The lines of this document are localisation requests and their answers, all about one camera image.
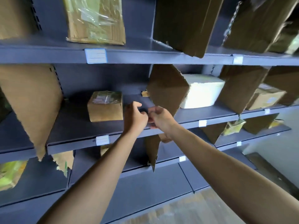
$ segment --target white styrofoam box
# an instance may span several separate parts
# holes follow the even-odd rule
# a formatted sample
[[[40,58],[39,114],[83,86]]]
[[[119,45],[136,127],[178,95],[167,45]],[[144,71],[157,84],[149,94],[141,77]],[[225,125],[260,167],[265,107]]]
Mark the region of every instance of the white styrofoam box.
[[[181,108],[200,108],[214,105],[224,81],[213,75],[183,74],[189,84],[189,92],[182,101]]]

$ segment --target wooden floor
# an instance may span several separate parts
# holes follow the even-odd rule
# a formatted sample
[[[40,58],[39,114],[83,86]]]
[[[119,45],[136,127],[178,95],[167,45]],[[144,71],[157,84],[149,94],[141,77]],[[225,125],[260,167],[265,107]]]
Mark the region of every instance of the wooden floor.
[[[244,224],[213,189],[166,205],[123,224]]]

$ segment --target human arm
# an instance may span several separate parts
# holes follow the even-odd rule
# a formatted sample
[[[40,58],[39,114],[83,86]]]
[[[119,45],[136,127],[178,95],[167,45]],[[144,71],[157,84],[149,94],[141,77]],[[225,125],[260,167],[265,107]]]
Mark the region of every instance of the human arm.
[[[46,212],[42,224],[99,224],[108,207],[133,144],[145,128],[148,116],[134,101],[124,114],[124,132],[65,194]]]
[[[161,107],[149,109],[152,128],[173,139],[221,199],[246,223],[299,223],[299,202],[240,161],[180,126]]]

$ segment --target human hand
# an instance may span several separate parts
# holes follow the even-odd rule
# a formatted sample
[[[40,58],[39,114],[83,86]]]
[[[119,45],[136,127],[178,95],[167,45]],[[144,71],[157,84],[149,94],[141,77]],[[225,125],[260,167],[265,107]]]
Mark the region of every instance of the human hand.
[[[153,123],[150,126],[151,129],[159,128],[164,133],[168,134],[171,128],[178,123],[174,120],[170,112],[160,106],[154,106],[148,109],[149,123]]]
[[[141,106],[141,103],[133,101],[125,108],[124,133],[133,133],[136,137],[138,137],[146,127],[148,116],[146,112],[139,112],[138,107]]]

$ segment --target shelf label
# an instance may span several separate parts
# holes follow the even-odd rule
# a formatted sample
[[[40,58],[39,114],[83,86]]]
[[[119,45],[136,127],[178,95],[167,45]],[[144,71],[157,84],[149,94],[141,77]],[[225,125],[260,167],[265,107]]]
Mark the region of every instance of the shelf label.
[[[265,109],[265,115],[269,115],[270,114],[270,109],[269,108],[266,108]]]
[[[233,64],[243,64],[243,56],[234,56]]]
[[[88,64],[107,63],[107,54],[105,49],[85,49],[85,55]]]
[[[207,120],[199,120],[198,121],[198,127],[206,127],[207,126]]]
[[[179,157],[179,161],[180,161],[180,162],[186,161],[186,156],[180,156],[180,157]]]
[[[95,138],[97,146],[110,144],[109,135],[98,136]]]

